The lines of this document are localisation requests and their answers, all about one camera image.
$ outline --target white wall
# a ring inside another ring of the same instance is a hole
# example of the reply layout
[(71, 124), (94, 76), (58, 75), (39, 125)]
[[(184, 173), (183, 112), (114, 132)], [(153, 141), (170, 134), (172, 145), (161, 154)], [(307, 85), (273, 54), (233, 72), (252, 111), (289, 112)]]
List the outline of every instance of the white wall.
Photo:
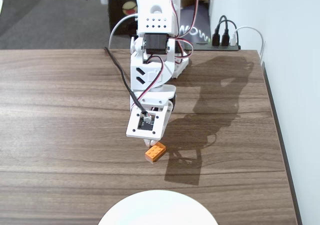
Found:
[[(304, 225), (320, 224), (319, 1), (211, 2), (211, 32), (225, 14), (238, 27), (253, 26), (264, 35), (263, 61)], [(239, 41), (243, 50), (260, 50), (260, 36), (253, 30), (240, 30)]]

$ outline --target black plug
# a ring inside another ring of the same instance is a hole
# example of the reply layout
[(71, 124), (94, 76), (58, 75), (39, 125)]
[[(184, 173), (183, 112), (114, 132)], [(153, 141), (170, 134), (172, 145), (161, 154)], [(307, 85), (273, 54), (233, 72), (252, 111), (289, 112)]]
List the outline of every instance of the black plug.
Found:
[(214, 34), (212, 35), (212, 46), (219, 46), (220, 45), (220, 34), (219, 28), (214, 30)]
[(222, 46), (229, 46), (229, 42), (230, 42), (229, 29), (226, 28), (224, 30), (223, 35), (222, 35), (221, 45)]

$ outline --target mounting hole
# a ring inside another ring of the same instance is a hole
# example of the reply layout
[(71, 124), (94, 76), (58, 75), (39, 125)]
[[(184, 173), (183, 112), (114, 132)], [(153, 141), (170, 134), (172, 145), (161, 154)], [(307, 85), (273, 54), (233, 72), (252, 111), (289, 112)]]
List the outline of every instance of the mounting hole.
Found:
[(150, 9), (151, 14), (162, 14), (162, 9), (159, 5), (154, 5)]

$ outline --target white cable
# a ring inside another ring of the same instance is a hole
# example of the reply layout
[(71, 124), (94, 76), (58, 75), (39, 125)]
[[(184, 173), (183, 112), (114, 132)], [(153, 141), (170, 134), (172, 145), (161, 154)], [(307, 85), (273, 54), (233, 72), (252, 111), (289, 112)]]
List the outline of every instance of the white cable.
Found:
[(186, 55), (186, 56), (184, 56), (183, 54), (182, 54), (182, 56), (175, 56), (177, 59), (186, 59), (186, 58), (189, 58), (190, 56), (191, 56), (191, 54), (194, 52), (194, 46), (193, 46), (193, 44), (191, 43), (191, 42), (189, 42), (188, 40), (186, 40), (186, 39), (184, 39), (184, 38), (176, 38), (175, 39), (176, 41), (180, 41), (180, 42), (184, 42), (184, 43), (186, 43), (186, 44), (189, 44), (190, 45), (190, 47), (191, 47), (191, 52), (188, 54), (188, 55)]
[(125, 20), (130, 19), (130, 18), (135, 18), (135, 17), (137, 17), (137, 16), (138, 16), (137, 13), (135, 13), (135, 14), (130, 14), (130, 15), (128, 15), (128, 16), (125, 16), (124, 18), (122, 18), (122, 19), (114, 26), (114, 28), (112, 29), (112, 32), (110, 33), (109, 49), (111, 48), (112, 37), (113, 37), (115, 31), (117, 30), (117, 28), (119, 27), (119, 25), (122, 24)]
[(2, 5), (4, 4), (4, 0), (0, 0), (0, 14), (1, 14), (1, 10), (2, 10)]
[(194, 17), (192, 18), (192, 24), (190, 26), (190, 29), (183, 35), (179, 36), (179, 38), (183, 38), (185, 35), (189, 34), (192, 30), (192, 28), (195, 26), (196, 19), (197, 19), (197, 14), (198, 14), (198, 6), (199, 6), (199, 0), (195, 0), (195, 5), (194, 5)]
[(263, 51), (264, 51), (264, 46), (265, 46), (264, 36), (262, 35), (262, 33), (261, 33), (258, 29), (254, 28), (254, 27), (252, 27), (252, 26), (240, 26), (240, 27), (238, 27), (238, 28), (234, 31), (234, 33), (232, 34), (232, 36), (231, 36), (230, 46), (235, 46), (235, 45), (236, 45), (236, 43), (235, 43), (235, 42), (237, 41), (237, 39), (236, 39), (236, 33), (237, 33), (237, 31), (240, 30), (240, 29), (253, 29), (253, 30), (257, 31), (257, 32), (260, 34), (261, 40), (262, 40), (262, 45), (261, 45), (261, 49), (260, 49), (259, 55), (260, 55), (260, 58), (262, 58), (262, 53), (263, 53)]

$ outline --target ventilation holes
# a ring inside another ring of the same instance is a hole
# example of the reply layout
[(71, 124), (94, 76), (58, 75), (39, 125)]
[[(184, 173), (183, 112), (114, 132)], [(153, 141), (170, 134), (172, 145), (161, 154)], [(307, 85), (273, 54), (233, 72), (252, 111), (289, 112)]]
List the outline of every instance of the ventilation holes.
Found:
[(142, 85), (146, 83), (141, 77), (138, 77), (138, 76), (137, 76), (136, 79), (137, 79)]
[(137, 67), (136, 71), (139, 72), (142, 76), (145, 75), (146, 73), (141, 70), (141, 68)]

